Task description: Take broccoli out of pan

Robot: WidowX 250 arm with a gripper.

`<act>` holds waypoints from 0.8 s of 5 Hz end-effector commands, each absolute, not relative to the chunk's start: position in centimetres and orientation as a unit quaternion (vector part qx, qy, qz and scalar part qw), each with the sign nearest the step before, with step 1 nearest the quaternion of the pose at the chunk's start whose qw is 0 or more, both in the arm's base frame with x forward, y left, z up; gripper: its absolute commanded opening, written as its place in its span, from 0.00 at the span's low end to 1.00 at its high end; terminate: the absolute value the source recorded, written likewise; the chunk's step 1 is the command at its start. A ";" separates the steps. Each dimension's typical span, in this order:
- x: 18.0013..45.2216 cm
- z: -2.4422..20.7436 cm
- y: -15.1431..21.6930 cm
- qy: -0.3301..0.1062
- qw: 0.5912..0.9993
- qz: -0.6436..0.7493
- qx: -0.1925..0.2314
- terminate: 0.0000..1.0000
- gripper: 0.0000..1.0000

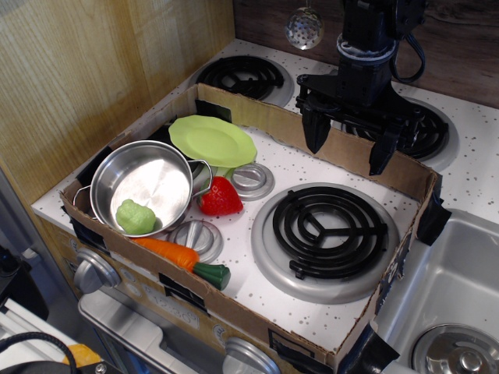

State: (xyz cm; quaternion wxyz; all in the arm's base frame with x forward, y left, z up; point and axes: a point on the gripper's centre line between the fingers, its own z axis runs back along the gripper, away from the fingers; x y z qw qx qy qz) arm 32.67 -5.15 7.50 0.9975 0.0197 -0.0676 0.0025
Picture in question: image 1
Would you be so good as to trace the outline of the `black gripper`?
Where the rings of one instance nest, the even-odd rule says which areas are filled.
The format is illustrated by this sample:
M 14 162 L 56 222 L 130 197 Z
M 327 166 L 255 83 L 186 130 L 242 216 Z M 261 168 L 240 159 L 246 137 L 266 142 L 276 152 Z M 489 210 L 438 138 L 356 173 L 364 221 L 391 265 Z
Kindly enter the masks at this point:
M 338 70 L 297 78 L 296 107 L 302 115 L 306 145 L 317 153 L 326 142 L 331 121 L 371 131 L 379 139 L 370 152 L 369 175 L 381 175 L 400 137 L 414 137 L 425 115 L 392 86 L 393 63 L 341 57 Z

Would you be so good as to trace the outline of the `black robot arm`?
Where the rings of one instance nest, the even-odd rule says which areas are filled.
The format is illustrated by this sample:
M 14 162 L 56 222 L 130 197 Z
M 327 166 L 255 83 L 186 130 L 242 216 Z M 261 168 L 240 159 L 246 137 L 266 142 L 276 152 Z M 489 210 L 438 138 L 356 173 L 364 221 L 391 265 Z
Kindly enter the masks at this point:
M 301 75 L 296 106 L 306 145 L 317 153 L 336 121 L 376 135 L 370 174 L 380 175 L 396 150 L 413 145 L 424 114 L 395 92 L 402 82 L 396 62 L 401 41 L 424 59 L 412 31 L 424 22 L 425 1 L 345 1 L 342 33 L 336 48 L 336 73 Z

